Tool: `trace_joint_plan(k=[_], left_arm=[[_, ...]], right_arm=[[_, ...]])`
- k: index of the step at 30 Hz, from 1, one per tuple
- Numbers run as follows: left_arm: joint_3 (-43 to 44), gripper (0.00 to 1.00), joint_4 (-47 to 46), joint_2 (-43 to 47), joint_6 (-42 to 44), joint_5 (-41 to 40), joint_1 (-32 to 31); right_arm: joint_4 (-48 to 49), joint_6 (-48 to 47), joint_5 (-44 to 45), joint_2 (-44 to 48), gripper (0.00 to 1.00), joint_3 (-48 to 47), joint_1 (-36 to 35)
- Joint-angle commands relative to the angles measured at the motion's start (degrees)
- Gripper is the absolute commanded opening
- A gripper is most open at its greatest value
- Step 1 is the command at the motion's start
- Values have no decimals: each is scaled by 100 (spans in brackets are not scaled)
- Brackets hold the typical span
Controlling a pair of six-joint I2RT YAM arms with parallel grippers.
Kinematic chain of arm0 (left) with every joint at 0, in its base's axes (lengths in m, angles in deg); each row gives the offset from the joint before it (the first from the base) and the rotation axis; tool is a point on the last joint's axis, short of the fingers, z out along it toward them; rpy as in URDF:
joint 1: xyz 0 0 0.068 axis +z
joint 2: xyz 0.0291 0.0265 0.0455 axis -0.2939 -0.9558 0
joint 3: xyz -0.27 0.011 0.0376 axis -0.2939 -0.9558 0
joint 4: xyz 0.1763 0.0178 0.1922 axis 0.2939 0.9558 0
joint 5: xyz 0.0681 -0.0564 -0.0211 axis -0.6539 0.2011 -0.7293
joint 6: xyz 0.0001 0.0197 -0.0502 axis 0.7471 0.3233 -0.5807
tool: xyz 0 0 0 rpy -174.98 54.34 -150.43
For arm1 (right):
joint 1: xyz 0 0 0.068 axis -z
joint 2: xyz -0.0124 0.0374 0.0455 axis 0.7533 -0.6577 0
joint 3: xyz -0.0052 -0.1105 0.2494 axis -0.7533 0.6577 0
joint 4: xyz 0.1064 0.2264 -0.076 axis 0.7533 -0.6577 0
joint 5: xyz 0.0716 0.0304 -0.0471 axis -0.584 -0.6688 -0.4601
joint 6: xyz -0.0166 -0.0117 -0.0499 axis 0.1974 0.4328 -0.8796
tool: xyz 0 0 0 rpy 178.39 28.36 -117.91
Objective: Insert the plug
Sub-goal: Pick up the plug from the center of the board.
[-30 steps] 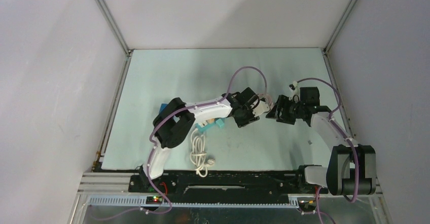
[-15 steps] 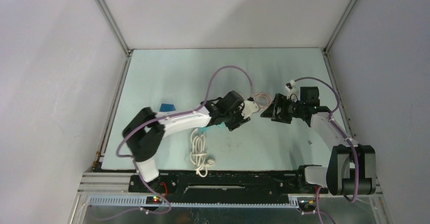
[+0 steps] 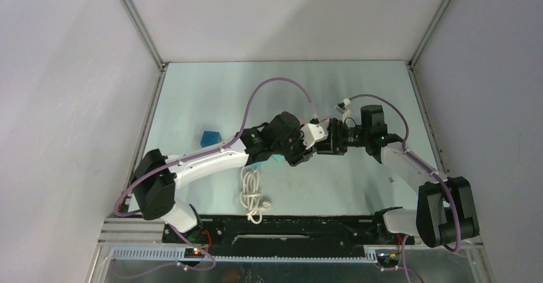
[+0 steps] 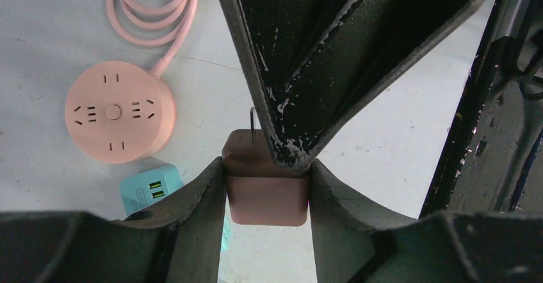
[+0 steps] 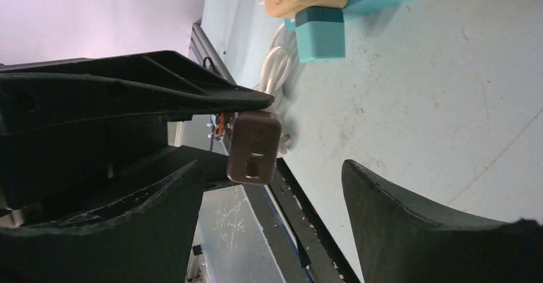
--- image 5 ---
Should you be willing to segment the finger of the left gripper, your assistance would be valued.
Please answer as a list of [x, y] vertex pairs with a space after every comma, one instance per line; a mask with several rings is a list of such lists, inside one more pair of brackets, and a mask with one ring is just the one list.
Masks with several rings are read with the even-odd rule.
[[168, 143], [160, 117], [93, 120], [1, 137], [1, 225], [63, 218], [147, 186], [152, 178], [202, 164], [207, 191], [227, 188], [226, 156]]
[[273, 96], [235, 85], [175, 51], [1, 67], [1, 134], [144, 115], [268, 108]]

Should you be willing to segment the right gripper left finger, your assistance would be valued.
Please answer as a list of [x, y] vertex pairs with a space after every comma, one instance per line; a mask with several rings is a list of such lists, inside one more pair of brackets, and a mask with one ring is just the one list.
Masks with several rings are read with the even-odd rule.
[[2, 282], [184, 282], [204, 171], [193, 161], [95, 209], [1, 229]]

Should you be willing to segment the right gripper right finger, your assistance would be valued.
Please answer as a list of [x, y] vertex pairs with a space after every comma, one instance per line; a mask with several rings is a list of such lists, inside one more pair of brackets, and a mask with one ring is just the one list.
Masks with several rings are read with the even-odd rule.
[[347, 159], [341, 181], [365, 282], [541, 282], [542, 226], [425, 198]]

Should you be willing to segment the pink brown plug adapter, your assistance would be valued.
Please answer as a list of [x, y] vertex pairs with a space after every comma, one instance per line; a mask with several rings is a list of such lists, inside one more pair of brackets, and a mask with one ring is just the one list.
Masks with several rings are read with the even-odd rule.
[[241, 184], [266, 185], [273, 177], [282, 125], [265, 111], [239, 113], [231, 131], [227, 177]]

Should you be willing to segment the teal plug adapter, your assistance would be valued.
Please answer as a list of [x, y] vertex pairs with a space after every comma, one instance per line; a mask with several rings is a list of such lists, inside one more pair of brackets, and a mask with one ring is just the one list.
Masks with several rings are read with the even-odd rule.
[[293, 19], [284, 19], [284, 27], [295, 33], [302, 63], [336, 61], [346, 56], [344, 16], [340, 8], [308, 7]]

